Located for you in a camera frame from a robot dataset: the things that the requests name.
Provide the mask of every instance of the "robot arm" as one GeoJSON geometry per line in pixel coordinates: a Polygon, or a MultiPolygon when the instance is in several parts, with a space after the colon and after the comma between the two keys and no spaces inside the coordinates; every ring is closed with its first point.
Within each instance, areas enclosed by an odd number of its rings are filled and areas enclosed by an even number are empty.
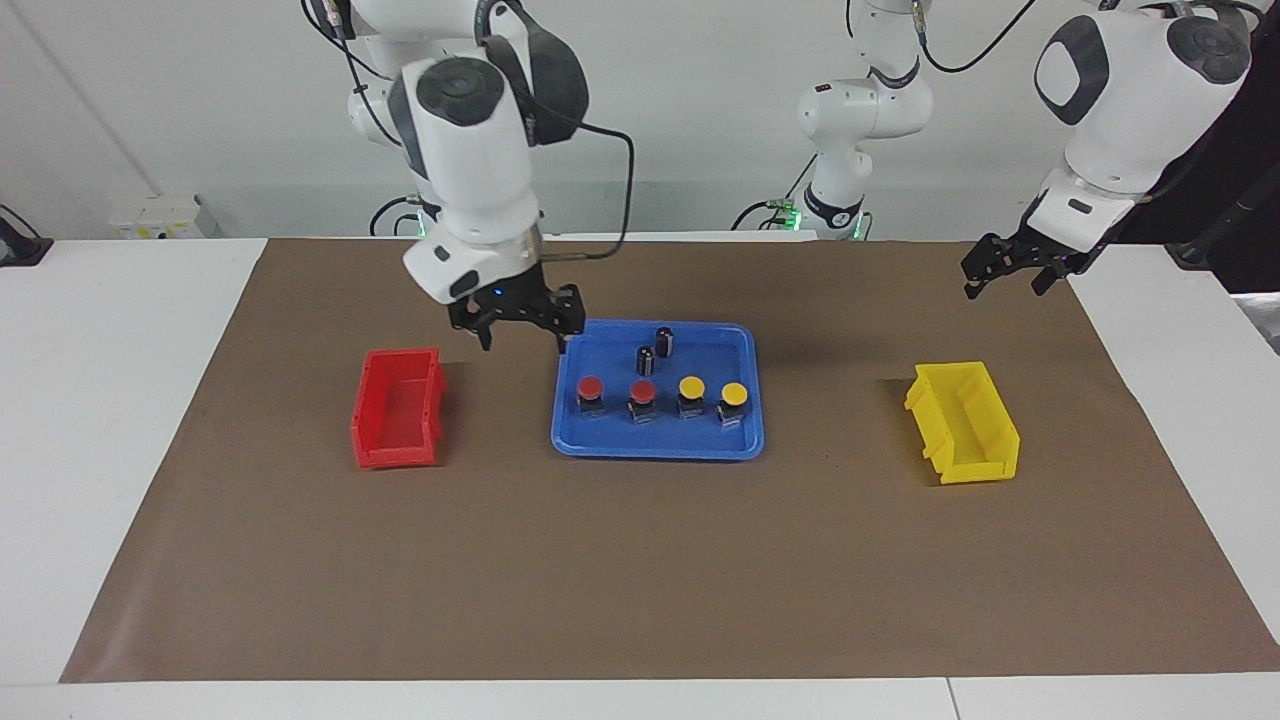
{"type": "Polygon", "coordinates": [[[1024,268],[1041,268],[1037,295],[1087,270],[1231,102],[1251,63],[1245,19],[1234,6],[1196,5],[1087,13],[1050,38],[1036,88],[1074,132],[1018,232],[988,233],[965,256],[970,299],[1024,268]]]}
{"type": "Polygon", "coordinates": [[[872,158],[859,143],[920,132],[933,113],[911,10],[911,0],[865,0],[854,37],[870,65],[867,77],[818,85],[800,100],[800,127],[818,160],[799,227],[822,238],[861,234],[872,158]]]}
{"type": "Polygon", "coordinates": [[[576,286],[547,287],[530,149],[568,140],[586,114],[576,55],[520,0],[435,12],[413,0],[311,1],[343,42],[366,37],[389,78],[367,104],[352,100],[353,123],[399,143],[420,196],[440,206],[404,254],[410,275],[485,350],[498,320],[550,331],[563,350],[586,313],[576,286]]]}

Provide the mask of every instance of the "white table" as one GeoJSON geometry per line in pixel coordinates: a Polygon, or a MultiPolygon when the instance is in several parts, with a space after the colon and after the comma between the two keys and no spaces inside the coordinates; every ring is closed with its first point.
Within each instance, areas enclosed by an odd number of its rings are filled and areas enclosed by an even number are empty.
{"type": "MultiPolygon", "coordinates": [[[[56,685],[264,245],[61,242],[0,270],[0,717],[1280,717],[1280,674],[56,685]]],[[[1073,284],[1280,637],[1280,357],[1161,249],[1073,284]]]]}

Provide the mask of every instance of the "yellow bin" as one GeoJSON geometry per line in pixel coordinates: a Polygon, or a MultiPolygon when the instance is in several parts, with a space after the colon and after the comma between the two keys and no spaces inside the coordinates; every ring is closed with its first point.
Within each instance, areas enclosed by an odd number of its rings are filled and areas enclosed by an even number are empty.
{"type": "Polygon", "coordinates": [[[916,365],[906,409],[942,483],[1007,480],[1021,439],[982,363],[916,365]]]}

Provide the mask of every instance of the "red button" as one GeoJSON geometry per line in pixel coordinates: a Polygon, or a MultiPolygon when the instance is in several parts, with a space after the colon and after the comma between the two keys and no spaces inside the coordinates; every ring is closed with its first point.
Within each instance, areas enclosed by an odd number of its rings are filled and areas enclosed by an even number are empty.
{"type": "Polygon", "coordinates": [[[637,405],[649,405],[655,397],[658,397],[658,388],[653,387],[649,380],[636,380],[631,386],[631,400],[637,405]]]}
{"type": "Polygon", "coordinates": [[[577,396],[582,400],[599,400],[604,395],[604,383],[595,375],[588,375],[577,383],[577,396]]]}

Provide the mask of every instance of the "white wall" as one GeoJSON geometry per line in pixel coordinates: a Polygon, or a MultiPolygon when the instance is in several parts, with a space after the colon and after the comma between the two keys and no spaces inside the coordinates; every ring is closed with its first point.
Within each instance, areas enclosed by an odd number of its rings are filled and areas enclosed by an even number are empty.
{"type": "MultiPolygon", "coordinates": [[[[938,0],[934,54],[969,59],[1020,5],[938,0]]],[[[795,122],[805,86],[865,73],[841,0],[526,6],[581,58],[589,119],[635,136],[637,229],[723,228],[781,195],[812,154],[795,122]]],[[[975,70],[925,70],[933,123],[868,143],[876,236],[1012,229],[1066,138],[1036,59],[1087,9],[1041,3],[975,70]]],[[[113,197],[151,190],[198,192],[229,234],[362,234],[412,190],[399,156],[347,124],[342,55],[294,0],[0,0],[0,200],[49,234],[109,234],[113,197]]],[[[539,150],[547,228],[614,228],[623,170],[605,138],[539,150]]]]}

